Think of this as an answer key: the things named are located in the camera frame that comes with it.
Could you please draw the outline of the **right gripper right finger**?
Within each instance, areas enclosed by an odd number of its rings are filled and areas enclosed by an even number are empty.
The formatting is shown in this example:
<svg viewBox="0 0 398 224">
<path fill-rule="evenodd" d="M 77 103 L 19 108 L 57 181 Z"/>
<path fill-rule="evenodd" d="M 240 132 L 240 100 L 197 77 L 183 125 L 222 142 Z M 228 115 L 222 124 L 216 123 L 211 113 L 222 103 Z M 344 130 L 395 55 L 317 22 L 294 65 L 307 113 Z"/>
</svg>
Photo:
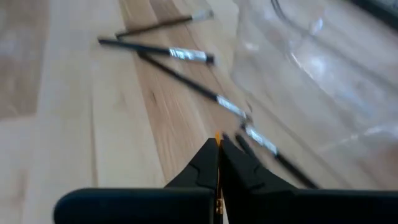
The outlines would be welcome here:
<svg viewBox="0 0 398 224">
<path fill-rule="evenodd" d="M 229 139 L 222 143 L 230 224 L 398 224 L 398 191 L 299 189 Z"/>
</svg>

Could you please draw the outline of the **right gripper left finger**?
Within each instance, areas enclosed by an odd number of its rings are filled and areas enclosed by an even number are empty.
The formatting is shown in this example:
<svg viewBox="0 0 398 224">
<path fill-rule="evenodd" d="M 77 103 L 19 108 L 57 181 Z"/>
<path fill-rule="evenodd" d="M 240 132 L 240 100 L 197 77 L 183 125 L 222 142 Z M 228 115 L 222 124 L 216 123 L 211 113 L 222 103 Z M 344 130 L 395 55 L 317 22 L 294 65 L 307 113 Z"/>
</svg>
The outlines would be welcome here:
<svg viewBox="0 0 398 224">
<path fill-rule="evenodd" d="M 55 224 L 213 224 L 218 146 L 206 140 L 187 166 L 161 188 L 84 188 L 61 197 Z"/>
</svg>

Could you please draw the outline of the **clear plastic bin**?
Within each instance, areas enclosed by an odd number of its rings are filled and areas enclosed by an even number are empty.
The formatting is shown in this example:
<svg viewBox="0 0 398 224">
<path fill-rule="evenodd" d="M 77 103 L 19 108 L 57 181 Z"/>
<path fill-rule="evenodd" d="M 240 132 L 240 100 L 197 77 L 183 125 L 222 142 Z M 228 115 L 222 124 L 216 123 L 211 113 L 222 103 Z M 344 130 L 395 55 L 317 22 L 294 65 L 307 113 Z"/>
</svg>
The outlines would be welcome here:
<svg viewBox="0 0 398 224">
<path fill-rule="evenodd" d="M 398 31 L 348 0 L 235 0 L 251 128 L 323 188 L 398 190 Z"/>
</svg>

